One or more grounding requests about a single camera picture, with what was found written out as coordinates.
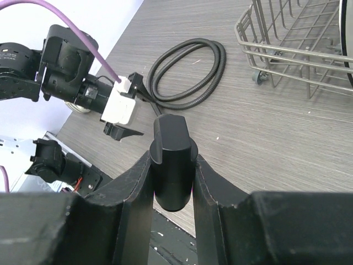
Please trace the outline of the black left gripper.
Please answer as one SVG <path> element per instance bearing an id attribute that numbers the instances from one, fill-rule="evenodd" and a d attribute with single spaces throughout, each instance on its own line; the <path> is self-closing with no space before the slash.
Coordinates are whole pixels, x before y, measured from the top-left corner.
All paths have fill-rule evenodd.
<path id="1" fill-rule="evenodd" d="M 137 98 L 149 102 L 156 115 L 162 112 L 143 83 L 143 76 L 137 72 L 128 77 L 120 77 L 121 82 L 115 82 L 110 92 L 107 104 L 103 110 L 105 122 L 103 133 L 116 141 L 130 136 L 142 136 L 144 133 L 127 128 L 137 113 Z"/>

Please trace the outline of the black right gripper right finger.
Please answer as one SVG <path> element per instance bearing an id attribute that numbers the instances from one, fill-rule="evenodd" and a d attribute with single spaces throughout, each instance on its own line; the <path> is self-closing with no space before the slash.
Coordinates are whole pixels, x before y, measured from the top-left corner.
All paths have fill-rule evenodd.
<path id="1" fill-rule="evenodd" d="M 193 186 L 199 264 L 351 264 L 352 194 L 248 194 L 198 157 Z"/>

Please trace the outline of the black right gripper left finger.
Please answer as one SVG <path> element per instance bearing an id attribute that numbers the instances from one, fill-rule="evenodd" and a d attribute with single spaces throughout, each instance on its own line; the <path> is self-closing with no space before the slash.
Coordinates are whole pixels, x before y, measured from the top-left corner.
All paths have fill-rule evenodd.
<path id="1" fill-rule="evenodd" d="M 146 264 L 149 153 L 95 192 L 1 194 L 2 264 Z"/>

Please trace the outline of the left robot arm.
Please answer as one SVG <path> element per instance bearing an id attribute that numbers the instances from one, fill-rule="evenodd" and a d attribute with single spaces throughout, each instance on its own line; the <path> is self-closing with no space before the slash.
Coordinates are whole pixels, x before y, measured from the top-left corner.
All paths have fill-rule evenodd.
<path id="1" fill-rule="evenodd" d="M 52 25 L 42 50 L 17 43 L 1 45 L 1 99 L 55 97 L 85 110 L 99 113 L 104 133 L 114 140 L 136 135 L 126 128 L 135 111 L 136 99 L 151 102 L 143 77 L 133 73 L 121 83 L 103 83 L 89 70 L 94 55 L 69 28 Z M 45 182 L 64 182 L 85 196 L 110 181 L 95 166 L 64 153 L 55 140 L 31 143 L 30 167 L 26 173 Z"/>

